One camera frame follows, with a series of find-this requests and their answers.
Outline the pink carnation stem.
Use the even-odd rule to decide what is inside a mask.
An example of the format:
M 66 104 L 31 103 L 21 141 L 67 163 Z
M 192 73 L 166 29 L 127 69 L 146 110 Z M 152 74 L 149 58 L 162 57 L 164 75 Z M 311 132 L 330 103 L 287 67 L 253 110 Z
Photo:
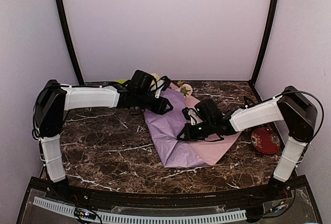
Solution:
M 177 86 L 178 86 L 177 91 L 179 91 L 181 94 L 183 94 L 185 96 L 185 98 L 192 95 L 193 88 L 188 83 L 186 83 L 184 81 L 178 81 Z

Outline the pale yellow flower stem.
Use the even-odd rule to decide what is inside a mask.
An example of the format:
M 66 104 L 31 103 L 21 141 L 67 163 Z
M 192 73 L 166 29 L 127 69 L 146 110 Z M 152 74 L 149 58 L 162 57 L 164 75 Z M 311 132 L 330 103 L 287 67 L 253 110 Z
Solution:
M 156 81 L 160 80 L 160 76 L 157 73 L 152 73 L 151 75 L 155 78 Z

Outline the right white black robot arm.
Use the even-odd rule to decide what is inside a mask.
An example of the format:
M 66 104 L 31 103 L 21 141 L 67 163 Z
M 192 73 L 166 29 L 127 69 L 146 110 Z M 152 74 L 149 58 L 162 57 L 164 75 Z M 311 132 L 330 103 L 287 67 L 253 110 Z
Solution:
M 182 110 L 187 123 L 176 138 L 182 142 L 196 142 L 217 135 L 221 141 L 225 136 L 255 126 L 284 121 L 289 131 L 288 141 L 274 170 L 274 181 L 264 188 L 264 196 L 275 200 L 283 193 L 283 183 L 290 178 L 322 127 L 316 124 L 318 110 L 308 97 L 315 96 L 288 86 L 272 98 L 226 114 L 212 99 L 204 99 L 194 107 Z

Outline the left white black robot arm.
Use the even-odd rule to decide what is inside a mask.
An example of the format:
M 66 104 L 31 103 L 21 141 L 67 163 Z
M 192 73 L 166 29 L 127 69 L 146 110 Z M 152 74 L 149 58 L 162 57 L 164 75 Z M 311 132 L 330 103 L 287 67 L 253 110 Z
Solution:
M 170 83 L 167 76 L 156 79 L 141 70 L 136 70 L 132 78 L 123 83 L 68 85 L 49 80 L 33 107 L 32 136 L 39 143 L 41 161 L 49 179 L 55 183 L 53 193 L 62 201 L 73 197 L 72 188 L 63 182 L 67 177 L 60 148 L 63 125 L 71 110 L 138 107 L 164 115 L 173 110 L 170 101 L 161 96 Z

